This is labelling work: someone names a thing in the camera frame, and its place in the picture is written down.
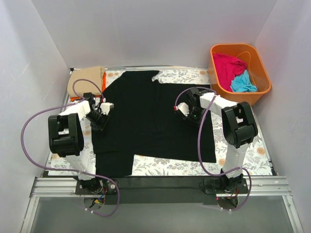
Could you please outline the black t-shirt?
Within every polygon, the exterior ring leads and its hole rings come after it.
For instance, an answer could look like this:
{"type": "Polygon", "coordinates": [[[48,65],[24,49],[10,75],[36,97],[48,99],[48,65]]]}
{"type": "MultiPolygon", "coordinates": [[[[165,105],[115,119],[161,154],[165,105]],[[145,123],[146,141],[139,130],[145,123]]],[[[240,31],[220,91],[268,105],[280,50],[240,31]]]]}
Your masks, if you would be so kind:
{"type": "MultiPolygon", "coordinates": [[[[131,175],[135,155],[199,161],[199,127],[176,113],[175,100],[187,102],[189,84],[153,81],[157,71],[127,71],[104,90],[114,104],[105,129],[92,131],[96,173],[109,178],[131,175]]],[[[204,162],[216,162],[211,116],[201,136],[204,162]]]]}

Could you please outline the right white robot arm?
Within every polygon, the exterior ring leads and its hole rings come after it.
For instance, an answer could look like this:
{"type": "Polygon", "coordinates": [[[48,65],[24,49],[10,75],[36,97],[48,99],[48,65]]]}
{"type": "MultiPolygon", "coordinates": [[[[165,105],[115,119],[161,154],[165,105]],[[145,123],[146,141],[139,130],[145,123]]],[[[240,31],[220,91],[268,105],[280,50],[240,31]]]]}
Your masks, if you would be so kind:
{"type": "Polygon", "coordinates": [[[223,135],[227,142],[226,159],[219,174],[206,173],[210,176],[203,182],[203,187],[209,192],[237,193],[245,185],[243,167],[245,154],[254,138],[258,135],[258,128],[247,102],[234,102],[217,95],[215,91],[206,87],[192,87],[183,91],[189,103],[178,103],[174,110],[181,113],[184,119],[199,126],[197,152],[202,164],[201,136],[204,122],[209,112],[222,118],[223,135]]]}

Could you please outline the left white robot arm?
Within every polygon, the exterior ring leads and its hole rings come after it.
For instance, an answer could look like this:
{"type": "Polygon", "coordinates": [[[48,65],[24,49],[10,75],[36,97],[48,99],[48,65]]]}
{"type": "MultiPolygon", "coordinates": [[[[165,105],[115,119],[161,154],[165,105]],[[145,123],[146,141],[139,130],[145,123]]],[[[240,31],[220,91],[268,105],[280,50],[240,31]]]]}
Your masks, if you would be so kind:
{"type": "Polygon", "coordinates": [[[108,122],[109,113],[114,104],[105,99],[96,105],[95,95],[84,93],[83,99],[69,106],[58,115],[48,118],[49,146],[52,153],[64,158],[78,173],[77,180],[83,189],[92,194],[103,190],[103,181],[93,174],[96,167],[84,152],[84,136],[81,126],[83,119],[88,119],[94,131],[102,132],[108,122]]]}

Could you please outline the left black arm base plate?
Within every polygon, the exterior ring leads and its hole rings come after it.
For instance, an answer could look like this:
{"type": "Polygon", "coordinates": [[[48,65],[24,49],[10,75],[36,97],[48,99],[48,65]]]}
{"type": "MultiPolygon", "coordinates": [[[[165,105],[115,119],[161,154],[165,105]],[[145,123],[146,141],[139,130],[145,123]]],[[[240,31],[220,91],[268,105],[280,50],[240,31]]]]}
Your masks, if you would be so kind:
{"type": "Polygon", "coordinates": [[[93,178],[91,180],[83,181],[78,180],[76,185],[76,195],[116,195],[117,184],[112,183],[109,180],[102,180],[93,178]]]}

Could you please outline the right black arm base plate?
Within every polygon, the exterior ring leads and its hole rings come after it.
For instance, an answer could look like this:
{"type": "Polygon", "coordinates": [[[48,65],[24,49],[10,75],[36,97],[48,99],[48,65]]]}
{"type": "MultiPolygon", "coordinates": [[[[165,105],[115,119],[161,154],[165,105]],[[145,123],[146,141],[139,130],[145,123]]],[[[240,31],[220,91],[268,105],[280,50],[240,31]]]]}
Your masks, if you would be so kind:
{"type": "Polygon", "coordinates": [[[199,183],[199,188],[206,194],[247,194],[246,179],[236,182],[227,182],[220,177],[207,177],[199,183]]]}

